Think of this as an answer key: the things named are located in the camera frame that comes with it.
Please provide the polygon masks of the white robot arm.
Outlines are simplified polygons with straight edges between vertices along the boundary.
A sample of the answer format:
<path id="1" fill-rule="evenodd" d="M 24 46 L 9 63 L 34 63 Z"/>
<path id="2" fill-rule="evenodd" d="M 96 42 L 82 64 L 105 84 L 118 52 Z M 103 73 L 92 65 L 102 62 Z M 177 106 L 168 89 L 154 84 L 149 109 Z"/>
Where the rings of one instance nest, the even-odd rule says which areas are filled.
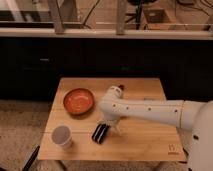
<path id="1" fill-rule="evenodd" d="M 121 116 L 141 118 L 190 130 L 187 171 L 213 171 L 213 100 L 127 100 L 111 86 L 98 103 L 103 123 L 116 125 Z"/>

